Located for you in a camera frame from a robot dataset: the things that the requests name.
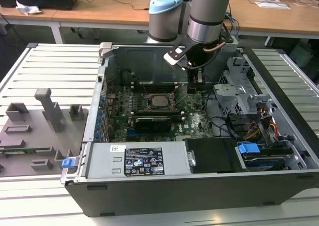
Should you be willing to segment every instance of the barcode sticker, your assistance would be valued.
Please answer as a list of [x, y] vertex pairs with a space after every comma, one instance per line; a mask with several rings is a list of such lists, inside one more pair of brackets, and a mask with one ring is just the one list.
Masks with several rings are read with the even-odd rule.
[[126, 145], [111, 145], [110, 152], [117, 153], [117, 152], [124, 152], [126, 149]]

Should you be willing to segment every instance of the power supply label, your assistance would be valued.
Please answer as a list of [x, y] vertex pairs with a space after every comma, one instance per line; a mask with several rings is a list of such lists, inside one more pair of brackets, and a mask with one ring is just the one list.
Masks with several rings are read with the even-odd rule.
[[125, 149], [125, 176], [164, 175], [161, 148]]

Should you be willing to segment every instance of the paper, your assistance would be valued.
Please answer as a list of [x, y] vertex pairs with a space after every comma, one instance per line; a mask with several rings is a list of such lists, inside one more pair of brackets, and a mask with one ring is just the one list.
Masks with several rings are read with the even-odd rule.
[[29, 14], [41, 13], [40, 9], [37, 6], [23, 5], [23, 4], [20, 4], [17, 0], [15, 2], [16, 2], [15, 9], [17, 9], [21, 14], [29, 15]]
[[257, 5], [260, 7], [266, 7], [266, 8], [290, 9], [287, 5], [280, 4], [280, 3], [262, 2], [262, 3], [257, 3]]

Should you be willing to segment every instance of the motherboard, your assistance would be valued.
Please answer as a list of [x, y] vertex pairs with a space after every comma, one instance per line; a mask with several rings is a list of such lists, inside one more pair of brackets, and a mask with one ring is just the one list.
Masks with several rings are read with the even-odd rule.
[[184, 84], [112, 88], [108, 115], [111, 142], [182, 141], [213, 137], [205, 114], [205, 91], [188, 94]]

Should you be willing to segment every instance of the copper pipe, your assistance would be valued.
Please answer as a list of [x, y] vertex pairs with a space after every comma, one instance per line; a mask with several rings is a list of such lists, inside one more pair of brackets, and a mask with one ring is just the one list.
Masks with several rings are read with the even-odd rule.
[[204, 48], [203, 51], [206, 52], [206, 53], [211, 53], [211, 52], [214, 52], [214, 51], [217, 51], [219, 50], [220, 48], [222, 48], [224, 45], [226, 44], [226, 42], [222, 42], [220, 44], [218, 44], [217, 46], [211, 48], [211, 49], [207, 49], [207, 48]]

